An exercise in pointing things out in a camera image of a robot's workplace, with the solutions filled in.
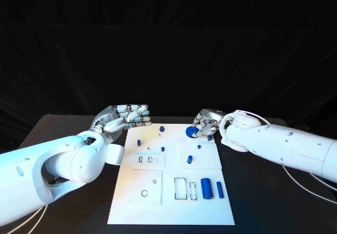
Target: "robotic hand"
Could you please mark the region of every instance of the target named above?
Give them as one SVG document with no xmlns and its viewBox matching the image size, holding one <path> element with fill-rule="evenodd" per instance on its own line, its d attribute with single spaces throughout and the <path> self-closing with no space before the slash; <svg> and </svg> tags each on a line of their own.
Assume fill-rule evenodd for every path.
<svg viewBox="0 0 337 234">
<path fill-rule="evenodd" d="M 123 147 L 110 144 L 123 129 L 151 125 L 146 105 L 106 107 L 87 131 L 0 155 L 0 226 L 12 222 L 120 164 Z M 58 183 L 47 182 L 41 167 Z"/>
<path fill-rule="evenodd" d="M 191 126 L 188 137 L 220 131 L 221 144 L 240 152 L 250 152 L 266 160 L 309 172 L 337 183 L 337 141 L 296 129 L 260 125 L 256 114 L 236 110 L 225 114 L 202 109 Z"/>
</svg>

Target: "peg board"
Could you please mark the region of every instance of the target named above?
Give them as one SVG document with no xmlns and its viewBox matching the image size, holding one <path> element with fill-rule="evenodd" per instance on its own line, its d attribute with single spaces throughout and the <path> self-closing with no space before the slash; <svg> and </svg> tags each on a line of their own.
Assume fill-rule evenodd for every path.
<svg viewBox="0 0 337 234">
<path fill-rule="evenodd" d="M 214 140 L 207 141 L 205 136 L 188 138 L 188 126 L 152 124 L 128 130 L 107 224 L 234 225 Z M 194 155 L 191 164 L 188 155 Z M 185 179 L 187 199 L 174 199 L 174 178 Z M 208 200 L 201 198 L 202 178 L 211 183 Z M 195 200 L 189 198 L 189 182 L 195 183 Z"/>
</svg>

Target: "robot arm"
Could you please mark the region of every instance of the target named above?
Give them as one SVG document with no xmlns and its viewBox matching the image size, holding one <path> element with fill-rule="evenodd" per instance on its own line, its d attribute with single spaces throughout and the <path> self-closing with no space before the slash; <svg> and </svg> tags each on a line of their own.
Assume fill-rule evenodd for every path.
<svg viewBox="0 0 337 234">
<path fill-rule="evenodd" d="M 123 147 L 110 144 L 123 129 L 151 125 L 146 105 L 106 107 L 87 131 L 0 155 L 0 226 L 37 210 L 120 164 Z M 58 176 L 48 183 L 41 167 Z"/>
<path fill-rule="evenodd" d="M 198 122 L 205 124 L 200 125 L 200 130 L 189 131 L 189 137 L 213 134 L 215 129 L 223 137 L 221 144 L 233 150 L 249 151 L 266 160 L 337 182 L 335 140 L 269 122 L 260 125 L 259 120 L 244 111 L 224 114 L 211 109 L 202 109 L 188 128 L 192 128 Z"/>
</svg>

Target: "dark table surface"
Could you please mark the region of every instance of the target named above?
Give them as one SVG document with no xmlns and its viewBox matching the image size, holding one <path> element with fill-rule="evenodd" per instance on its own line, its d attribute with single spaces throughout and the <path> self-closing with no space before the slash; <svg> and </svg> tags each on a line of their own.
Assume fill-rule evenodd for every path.
<svg viewBox="0 0 337 234">
<path fill-rule="evenodd" d="M 76 135 L 87 130 L 92 119 L 93 116 L 43 116 L 20 148 Z M 151 118 L 153 123 L 191 123 L 192 119 L 194 117 Z M 285 125 L 280 119 L 267 120 L 273 124 Z M 123 145 L 125 137 L 126 131 L 115 144 Z M 250 153 L 233 151 L 220 144 L 220 138 L 220 134 L 215 133 L 234 226 L 107 225 L 119 167 L 105 164 L 97 178 L 47 206 L 33 234 L 335 233 L 337 205 L 297 187 L 280 165 Z M 335 200 L 331 190 L 308 173 L 290 168 L 287 170 L 309 190 Z M 30 215 L 0 227 L 0 233 L 7 233 L 28 217 Z M 37 219 L 38 215 L 15 233 L 27 233 Z"/>
</svg>

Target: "black curtain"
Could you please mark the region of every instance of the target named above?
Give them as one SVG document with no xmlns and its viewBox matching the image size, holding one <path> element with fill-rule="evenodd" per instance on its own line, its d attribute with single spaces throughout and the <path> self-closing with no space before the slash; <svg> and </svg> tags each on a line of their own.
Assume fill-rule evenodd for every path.
<svg viewBox="0 0 337 234">
<path fill-rule="evenodd" d="M 332 6 L 296 1 L 0 2 L 1 145 L 44 114 L 243 109 L 337 137 Z"/>
</svg>

